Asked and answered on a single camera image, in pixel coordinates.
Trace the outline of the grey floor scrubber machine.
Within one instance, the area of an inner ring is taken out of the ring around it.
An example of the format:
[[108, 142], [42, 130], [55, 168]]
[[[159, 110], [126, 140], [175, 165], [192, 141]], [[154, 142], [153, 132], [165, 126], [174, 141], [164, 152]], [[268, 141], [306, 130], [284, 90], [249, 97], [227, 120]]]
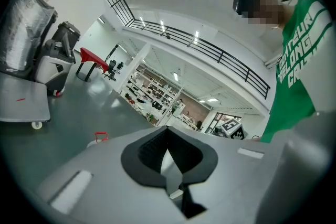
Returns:
[[75, 63], [68, 37], [64, 36], [61, 41], [50, 39], [38, 55], [34, 80], [44, 84], [49, 95], [59, 97], [64, 92], [69, 71]]

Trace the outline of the plastic-wrapped machine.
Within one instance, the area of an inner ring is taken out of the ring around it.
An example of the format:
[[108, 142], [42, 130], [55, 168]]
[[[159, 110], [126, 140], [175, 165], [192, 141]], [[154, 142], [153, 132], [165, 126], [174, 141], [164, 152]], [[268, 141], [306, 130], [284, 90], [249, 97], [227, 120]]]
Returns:
[[9, 0], [0, 16], [0, 72], [29, 76], [54, 16], [55, 8], [44, 0]]

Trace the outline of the red-cloth round table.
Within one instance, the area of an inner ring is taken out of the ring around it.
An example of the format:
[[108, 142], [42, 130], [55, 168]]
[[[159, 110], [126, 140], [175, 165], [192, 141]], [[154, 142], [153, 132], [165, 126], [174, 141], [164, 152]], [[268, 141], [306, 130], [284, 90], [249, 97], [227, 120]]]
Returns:
[[[80, 48], [80, 56], [81, 63], [76, 71], [76, 77], [84, 82], [91, 81], [90, 76], [96, 67], [101, 67], [103, 72], [107, 72], [109, 69], [109, 65], [103, 59], [101, 59], [99, 56], [86, 48]], [[88, 73], [84, 74], [81, 72], [81, 69], [86, 62], [92, 62], [92, 66], [89, 69]]]

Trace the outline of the dark grey lidded machine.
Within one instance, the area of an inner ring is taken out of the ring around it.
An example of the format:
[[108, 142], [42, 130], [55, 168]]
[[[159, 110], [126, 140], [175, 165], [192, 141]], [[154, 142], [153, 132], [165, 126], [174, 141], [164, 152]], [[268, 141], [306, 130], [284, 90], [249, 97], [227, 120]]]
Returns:
[[65, 21], [58, 25], [58, 28], [51, 39], [54, 42], [62, 43], [64, 37], [67, 36], [69, 49], [72, 51], [78, 42], [80, 35], [80, 31], [73, 24]]

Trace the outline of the grey metal platform cart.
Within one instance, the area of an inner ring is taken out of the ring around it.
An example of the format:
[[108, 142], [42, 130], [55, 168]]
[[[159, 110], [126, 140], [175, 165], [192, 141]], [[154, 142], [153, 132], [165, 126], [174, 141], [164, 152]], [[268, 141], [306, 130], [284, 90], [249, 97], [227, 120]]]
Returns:
[[38, 130], [50, 119], [44, 84], [0, 72], [0, 122], [30, 123]]

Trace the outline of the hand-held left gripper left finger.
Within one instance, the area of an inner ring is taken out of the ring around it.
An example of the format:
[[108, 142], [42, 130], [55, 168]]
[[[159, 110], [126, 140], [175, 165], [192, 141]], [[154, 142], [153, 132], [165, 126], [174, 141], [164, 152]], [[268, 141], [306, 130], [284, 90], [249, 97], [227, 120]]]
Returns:
[[184, 216], [161, 188], [135, 182], [123, 169], [121, 154], [152, 127], [100, 142], [49, 175], [37, 195], [57, 223], [181, 224]]

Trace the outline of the black mezzanine railing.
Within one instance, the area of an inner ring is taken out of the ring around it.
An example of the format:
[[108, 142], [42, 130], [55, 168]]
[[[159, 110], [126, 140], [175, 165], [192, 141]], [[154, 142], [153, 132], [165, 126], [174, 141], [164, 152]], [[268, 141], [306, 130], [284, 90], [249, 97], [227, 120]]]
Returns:
[[249, 68], [245, 63], [226, 52], [222, 48], [183, 30], [161, 25], [159, 23], [137, 19], [125, 0], [106, 0], [124, 27], [152, 33], [167, 40], [175, 41], [185, 47], [192, 48], [218, 64], [228, 68], [246, 83], [250, 84], [264, 99], [267, 98], [270, 86], [268, 83]]

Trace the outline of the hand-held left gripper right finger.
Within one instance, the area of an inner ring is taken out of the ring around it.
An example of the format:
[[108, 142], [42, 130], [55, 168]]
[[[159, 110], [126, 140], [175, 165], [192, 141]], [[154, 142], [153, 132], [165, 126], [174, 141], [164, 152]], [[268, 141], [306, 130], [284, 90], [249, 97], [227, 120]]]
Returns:
[[183, 206], [169, 224], [254, 222], [286, 142], [231, 140], [168, 127], [169, 151], [181, 171]]

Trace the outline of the person in green shirt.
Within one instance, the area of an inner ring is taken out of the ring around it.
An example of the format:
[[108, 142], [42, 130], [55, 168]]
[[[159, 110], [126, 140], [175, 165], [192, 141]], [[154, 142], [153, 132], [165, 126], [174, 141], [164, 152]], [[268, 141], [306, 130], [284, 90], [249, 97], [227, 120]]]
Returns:
[[290, 129], [315, 112], [300, 72], [328, 42], [335, 26], [322, 0], [298, 0], [282, 30], [282, 54], [276, 64], [276, 93], [260, 141], [270, 143], [281, 130]]

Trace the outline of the white storage shelving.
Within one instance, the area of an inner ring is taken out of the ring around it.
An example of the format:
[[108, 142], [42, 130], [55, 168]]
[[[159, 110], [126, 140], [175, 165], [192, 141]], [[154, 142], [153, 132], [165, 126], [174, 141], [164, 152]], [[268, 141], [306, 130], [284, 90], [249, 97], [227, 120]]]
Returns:
[[172, 116], [173, 105], [183, 87], [139, 66], [127, 78], [121, 94], [125, 100], [153, 126], [165, 125]]

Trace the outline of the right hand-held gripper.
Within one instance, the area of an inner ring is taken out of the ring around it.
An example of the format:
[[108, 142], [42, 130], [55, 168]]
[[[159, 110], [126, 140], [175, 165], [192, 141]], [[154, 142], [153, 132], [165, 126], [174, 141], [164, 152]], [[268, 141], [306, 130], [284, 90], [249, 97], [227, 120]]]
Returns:
[[245, 132], [241, 122], [230, 119], [215, 126], [214, 135], [233, 140], [244, 140], [247, 137], [247, 132]]

